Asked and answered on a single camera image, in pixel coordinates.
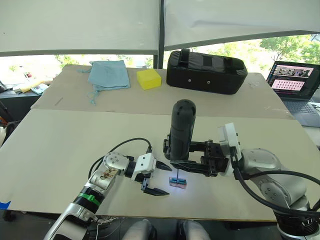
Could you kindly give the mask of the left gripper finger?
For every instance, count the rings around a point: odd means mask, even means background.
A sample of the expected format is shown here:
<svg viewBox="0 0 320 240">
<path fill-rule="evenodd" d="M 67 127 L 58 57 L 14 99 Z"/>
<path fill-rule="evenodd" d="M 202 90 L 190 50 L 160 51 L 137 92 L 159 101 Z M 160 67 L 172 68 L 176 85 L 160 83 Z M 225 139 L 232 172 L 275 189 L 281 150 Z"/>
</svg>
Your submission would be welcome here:
<svg viewBox="0 0 320 240">
<path fill-rule="evenodd" d="M 172 168 L 170 166 L 168 166 L 167 164 L 165 164 L 164 162 L 161 162 L 159 160 L 156 161 L 155 166 L 156 166 L 156 168 L 158 168 L 160 170 L 172 171 Z"/>
<path fill-rule="evenodd" d="M 162 190 L 162 189 L 159 189 L 159 188 L 145 188 L 143 190 L 144 193 L 146 194 L 149 194 L 149 195 L 152 195 L 152 196 L 167 196 L 169 195 L 168 192 Z"/>
</svg>

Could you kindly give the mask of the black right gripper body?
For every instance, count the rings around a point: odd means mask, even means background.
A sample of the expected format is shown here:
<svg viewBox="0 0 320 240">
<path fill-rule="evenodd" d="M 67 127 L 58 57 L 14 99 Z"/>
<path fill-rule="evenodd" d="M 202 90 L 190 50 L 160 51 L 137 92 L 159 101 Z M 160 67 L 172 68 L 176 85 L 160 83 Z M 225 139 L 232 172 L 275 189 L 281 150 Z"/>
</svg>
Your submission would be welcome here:
<svg viewBox="0 0 320 240">
<path fill-rule="evenodd" d="M 221 145 L 212 141 L 204 142 L 203 156 L 200 162 L 205 166 L 206 177 L 216 177 L 218 173 L 224 173 L 228 165 L 228 159 L 224 155 Z"/>
</svg>

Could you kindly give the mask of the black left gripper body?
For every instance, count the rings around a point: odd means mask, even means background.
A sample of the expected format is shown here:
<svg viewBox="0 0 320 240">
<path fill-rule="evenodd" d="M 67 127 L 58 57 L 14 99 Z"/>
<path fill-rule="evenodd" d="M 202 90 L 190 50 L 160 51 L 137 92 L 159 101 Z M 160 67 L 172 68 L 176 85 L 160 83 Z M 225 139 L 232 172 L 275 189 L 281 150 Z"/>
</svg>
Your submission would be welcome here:
<svg viewBox="0 0 320 240">
<path fill-rule="evenodd" d="M 152 193 L 152 189 L 149 188 L 151 174 L 143 175 L 141 180 L 141 190 L 144 193 Z"/>
</svg>

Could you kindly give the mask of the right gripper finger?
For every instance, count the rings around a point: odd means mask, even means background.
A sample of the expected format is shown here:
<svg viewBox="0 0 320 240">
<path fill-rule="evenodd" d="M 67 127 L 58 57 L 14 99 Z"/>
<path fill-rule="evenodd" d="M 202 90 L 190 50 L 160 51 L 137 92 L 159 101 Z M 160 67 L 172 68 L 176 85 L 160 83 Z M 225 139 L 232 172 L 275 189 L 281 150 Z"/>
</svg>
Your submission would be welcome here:
<svg viewBox="0 0 320 240">
<path fill-rule="evenodd" d="M 189 146 L 189 152 L 203 152 L 205 153 L 208 149 L 208 142 L 191 141 Z"/>
<path fill-rule="evenodd" d="M 171 160 L 170 164 L 174 168 L 185 172 L 203 174 L 206 177 L 210 176 L 209 166 L 206 164 L 197 163 L 196 161 L 191 160 Z"/>
</svg>

